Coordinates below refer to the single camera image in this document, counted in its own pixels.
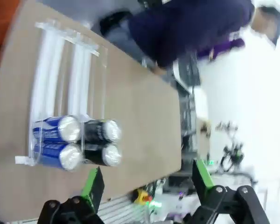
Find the bolt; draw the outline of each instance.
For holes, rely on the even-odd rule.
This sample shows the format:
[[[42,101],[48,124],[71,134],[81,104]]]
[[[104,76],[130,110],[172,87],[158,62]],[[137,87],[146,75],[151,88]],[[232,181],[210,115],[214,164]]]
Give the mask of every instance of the bolt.
[[[216,188],[216,191],[219,192],[219,193],[221,193],[221,192],[223,191],[223,189],[222,189],[221,187],[217,187],[217,188]]]
[[[80,202],[79,198],[74,198],[74,203],[78,204]]]
[[[54,208],[55,206],[56,206],[56,203],[55,203],[55,202],[51,202],[51,203],[50,203],[50,207],[51,207],[51,208]]]
[[[248,189],[247,188],[243,188],[242,191],[243,191],[244,194],[248,193]]]

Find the green light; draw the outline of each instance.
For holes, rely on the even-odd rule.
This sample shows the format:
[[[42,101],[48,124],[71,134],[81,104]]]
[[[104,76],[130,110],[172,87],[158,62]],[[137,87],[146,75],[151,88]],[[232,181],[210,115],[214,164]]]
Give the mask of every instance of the green light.
[[[162,207],[162,203],[161,203],[161,202],[152,201],[152,202],[150,203],[150,205],[153,205],[153,206],[158,207],[158,208]]]

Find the man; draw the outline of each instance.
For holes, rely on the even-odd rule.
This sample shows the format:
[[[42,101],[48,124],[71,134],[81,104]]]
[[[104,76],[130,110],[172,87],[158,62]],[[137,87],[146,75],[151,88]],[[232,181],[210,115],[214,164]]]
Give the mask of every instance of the man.
[[[156,74],[186,50],[212,47],[248,24],[274,44],[280,36],[280,12],[255,9],[251,0],[171,0],[134,16],[114,15],[100,23],[106,39],[137,61],[151,59]]]

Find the blue can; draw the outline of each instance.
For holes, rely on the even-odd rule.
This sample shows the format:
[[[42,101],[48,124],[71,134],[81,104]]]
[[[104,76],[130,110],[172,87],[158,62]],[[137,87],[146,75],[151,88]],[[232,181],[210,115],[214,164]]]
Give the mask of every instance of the blue can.
[[[83,160],[80,147],[73,143],[42,143],[41,147],[39,144],[36,144],[34,153],[40,153],[39,162],[42,165],[68,171],[74,170]]]
[[[73,116],[47,118],[34,123],[33,135],[44,142],[76,142],[81,138],[81,125]]]

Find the person's hand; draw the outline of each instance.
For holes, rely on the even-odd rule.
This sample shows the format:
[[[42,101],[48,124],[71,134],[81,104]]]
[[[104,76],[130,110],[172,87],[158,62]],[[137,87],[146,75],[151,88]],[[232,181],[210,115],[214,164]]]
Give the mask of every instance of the person's hand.
[[[166,74],[166,70],[164,69],[161,69],[159,66],[155,66],[154,68],[151,69],[151,71],[158,75],[158,76],[162,76],[162,75],[165,75]]]

